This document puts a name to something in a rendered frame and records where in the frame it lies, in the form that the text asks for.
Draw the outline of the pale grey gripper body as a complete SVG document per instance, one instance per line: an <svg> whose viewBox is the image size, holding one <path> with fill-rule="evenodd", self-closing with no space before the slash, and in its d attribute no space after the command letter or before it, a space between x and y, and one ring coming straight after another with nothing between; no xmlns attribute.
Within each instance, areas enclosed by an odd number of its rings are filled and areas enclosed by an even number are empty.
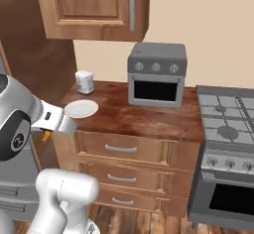
<svg viewBox="0 0 254 234"><path fill-rule="evenodd" d="M76 123L69 116L63 114L57 127L57 131L66 135L72 135L75 132L76 127Z"/></svg>

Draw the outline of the white round plate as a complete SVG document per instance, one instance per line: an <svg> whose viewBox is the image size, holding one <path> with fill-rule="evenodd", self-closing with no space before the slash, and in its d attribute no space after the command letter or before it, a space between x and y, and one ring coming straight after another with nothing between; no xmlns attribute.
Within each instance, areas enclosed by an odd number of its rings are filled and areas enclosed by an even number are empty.
<svg viewBox="0 0 254 234"><path fill-rule="evenodd" d="M81 119L95 114L98 104L93 100L81 99L70 102L64 107L64 114L73 119Z"/></svg>

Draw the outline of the orange shrimp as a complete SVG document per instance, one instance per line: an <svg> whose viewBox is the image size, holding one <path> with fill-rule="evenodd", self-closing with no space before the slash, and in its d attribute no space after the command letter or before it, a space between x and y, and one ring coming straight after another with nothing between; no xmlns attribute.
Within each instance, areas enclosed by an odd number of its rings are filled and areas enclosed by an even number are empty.
<svg viewBox="0 0 254 234"><path fill-rule="evenodd" d="M52 136L52 134L53 134L52 131L45 131L42 138L42 142L45 143Z"/></svg>

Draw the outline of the white canister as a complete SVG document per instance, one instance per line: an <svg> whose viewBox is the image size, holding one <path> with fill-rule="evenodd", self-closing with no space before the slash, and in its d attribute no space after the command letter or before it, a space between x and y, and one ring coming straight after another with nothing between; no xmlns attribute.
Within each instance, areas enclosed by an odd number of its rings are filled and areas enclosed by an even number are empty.
<svg viewBox="0 0 254 234"><path fill-rule="evenodd" d="M77 91L89 94L94 91L93 73L86 70L78 70L75 73Z"/></svg>

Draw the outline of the grey steel appliance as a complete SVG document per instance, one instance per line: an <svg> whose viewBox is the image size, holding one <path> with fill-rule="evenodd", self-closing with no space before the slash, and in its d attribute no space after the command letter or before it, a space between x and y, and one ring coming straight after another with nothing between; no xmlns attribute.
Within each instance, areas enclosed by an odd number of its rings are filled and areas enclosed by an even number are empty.
<svg viewBox="0 0 254 234"><path fill-rule="evenodd" d="M39 172L31 141L15 158L0 163L0 209L12 219L33 220L39 205L35 188Z"/></svg>

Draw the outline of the wooden drawer front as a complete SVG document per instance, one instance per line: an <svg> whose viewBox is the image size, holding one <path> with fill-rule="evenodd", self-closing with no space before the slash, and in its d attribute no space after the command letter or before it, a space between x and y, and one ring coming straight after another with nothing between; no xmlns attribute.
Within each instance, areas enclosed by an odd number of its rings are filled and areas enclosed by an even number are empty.
<svg viewBox="0 0 254 234"><path fill-rule="evenodd" d="M77 156L81 160L183 171L194 170L200 146L197 142L95 132L77 132L74 138ZM105 145L137 147L138 150L136 153L113 152L105 150Z"/></svg>
<svg viewBox="0 0 254 234"><path fill-rule="evenodd" d="M193 172L172 170L166 173L143 168L116 167L96 163L79 164L80 169L96 177L103 184L132 187L140 190L188 197L191 190ZM107 174L119 177L136 177L136 182L121 182L108 179Z"/></svg>
<svg viewBox="0 0 254 234"><path fill-rule="evenodd" d="M120 200L134 200L133 205L120 205L112 202L111 198ZM152 193L103 186L100 189L97 204L119 208L141 210L152 213L162 213L183 218L187 213L188 201L185 198L161 196Z"/></svg>

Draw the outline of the tall brown cabinet panel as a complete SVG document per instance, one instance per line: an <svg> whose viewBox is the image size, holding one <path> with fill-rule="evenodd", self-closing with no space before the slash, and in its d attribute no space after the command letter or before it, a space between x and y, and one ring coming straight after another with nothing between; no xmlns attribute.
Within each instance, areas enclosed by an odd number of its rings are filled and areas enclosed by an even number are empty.
<svg viewBox="0 0 254 234"><path fill-rule="evenodd" d="M39 0L0 0L0 73L7 74L45 102L60 107L74 84L76 63L70 40L46 37ZM40 170L57 169L56 135L44 143L43 130L33 131L29 140Z"/></svg>

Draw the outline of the grey toaster oven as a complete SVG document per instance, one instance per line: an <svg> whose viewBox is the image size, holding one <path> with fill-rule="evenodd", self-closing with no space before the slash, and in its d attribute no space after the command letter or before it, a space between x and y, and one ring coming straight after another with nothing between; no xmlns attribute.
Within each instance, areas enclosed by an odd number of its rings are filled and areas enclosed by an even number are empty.
<svg viewBox="0 0 254 234"><path fill-rule="evenodd" d="M135 64L144 65L142 71ZM152 70L158 63L161 69ZM170 71L175 63L176 73ZM131 105L180 108L183 101L188 59L183 44L137 43L128 57L128 101Z"/></svg>

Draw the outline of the wooden cupboard door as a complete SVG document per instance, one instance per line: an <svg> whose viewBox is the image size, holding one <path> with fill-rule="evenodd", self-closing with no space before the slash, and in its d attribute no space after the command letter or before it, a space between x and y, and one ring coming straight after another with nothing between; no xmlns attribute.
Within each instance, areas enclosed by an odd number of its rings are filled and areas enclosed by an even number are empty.
<svg viewBox="0 0 254 234"><path fill-rule="evenodd" d="M135 0L135 31L129 0L39 0L49 39L141 42L149 28L150 0Z"/></svg>

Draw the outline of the grey gas stove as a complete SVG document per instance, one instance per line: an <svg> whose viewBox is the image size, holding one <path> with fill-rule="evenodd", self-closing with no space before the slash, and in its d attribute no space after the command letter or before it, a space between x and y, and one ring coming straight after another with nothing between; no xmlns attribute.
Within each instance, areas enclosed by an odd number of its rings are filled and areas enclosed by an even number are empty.
<svg viewBox="0 0 254 234"><path fill-rule="evenodd" d="M190 191L193 224L254 231L254 89L196 88L204 142L200 144ZM211 167L207 159L217 159ZM235 166L225 165L233 160Z"/></svg>

